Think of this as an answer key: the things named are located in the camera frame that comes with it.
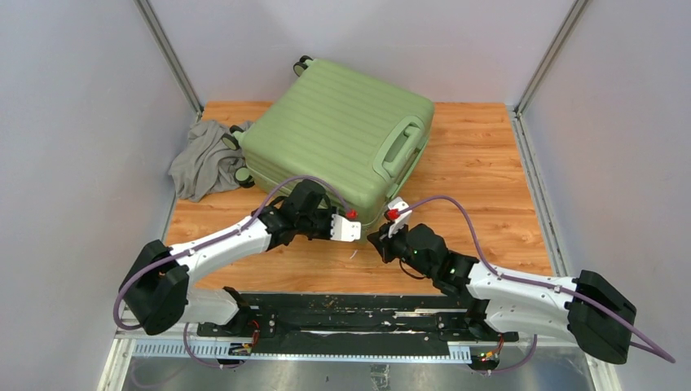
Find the green suitcase wheel front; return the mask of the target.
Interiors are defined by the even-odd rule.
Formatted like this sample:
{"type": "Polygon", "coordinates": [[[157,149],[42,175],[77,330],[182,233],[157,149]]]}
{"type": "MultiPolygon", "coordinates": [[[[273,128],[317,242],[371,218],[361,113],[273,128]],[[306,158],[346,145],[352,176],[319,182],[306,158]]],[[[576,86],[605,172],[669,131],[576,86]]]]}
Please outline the green suitcase wheel front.
{"type": "Polygon", "coordinates": [[[251,188],[255,185],[253,175],[247,167],[240,167],[234,172],[234,179],[242,188],[251,188]]]}

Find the green suitcase blue lining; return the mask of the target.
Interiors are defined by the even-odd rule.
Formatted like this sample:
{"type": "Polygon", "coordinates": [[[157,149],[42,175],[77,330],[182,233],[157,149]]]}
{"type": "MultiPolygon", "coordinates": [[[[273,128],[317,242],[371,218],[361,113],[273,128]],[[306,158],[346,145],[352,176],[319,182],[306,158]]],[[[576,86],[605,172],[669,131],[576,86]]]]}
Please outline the green suitcase blue lining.
{"type": "Polygon", "coordinates": [[[429,142],[434,103],[327,59],[309,68],[237,136],[255,184],[271,191],[298,175],[333,186],[364,231],[382,218],[429,142]]]}

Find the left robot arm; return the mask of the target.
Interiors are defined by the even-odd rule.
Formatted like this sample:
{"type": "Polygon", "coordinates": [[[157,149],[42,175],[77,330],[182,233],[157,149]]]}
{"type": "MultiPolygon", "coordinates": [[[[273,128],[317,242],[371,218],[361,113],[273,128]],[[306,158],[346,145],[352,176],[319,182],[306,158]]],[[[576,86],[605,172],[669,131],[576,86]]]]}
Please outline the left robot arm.
{"type": "Polygon", "coordinates": [[[351,241],[359,236],[357,213],[338,208],[328,195],[332,186],[311,176],[291,179],[295,187],[278,195],[275,187],[248,216],[201,239],[165,245],[155,239],[143,246],[117,290],[112,317],[118,328],[142,329],[149,336],[177,323],[215,323],[229,336],[249,328],[249,314],[224,289],[197,289],[205,276],[248,256],[290,244],[295,237],[351,241]]]}

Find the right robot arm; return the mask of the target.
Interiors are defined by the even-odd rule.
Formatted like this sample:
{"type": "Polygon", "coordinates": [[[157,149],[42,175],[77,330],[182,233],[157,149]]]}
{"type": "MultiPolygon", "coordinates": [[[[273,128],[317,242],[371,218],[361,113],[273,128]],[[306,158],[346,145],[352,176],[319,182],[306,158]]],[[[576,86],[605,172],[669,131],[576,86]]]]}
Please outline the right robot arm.
{"type": "Polygon", "coordinates": [[[367,240],[385,263],[400,261],[466,310],[467,333],[526,333],[575,343],[601,361],[627,362],[636,307],[605,277],[582,270],[577,277],[546,277],[485,266],[450,250],[425,224],[391,235],[385,224],[367,240]]]}

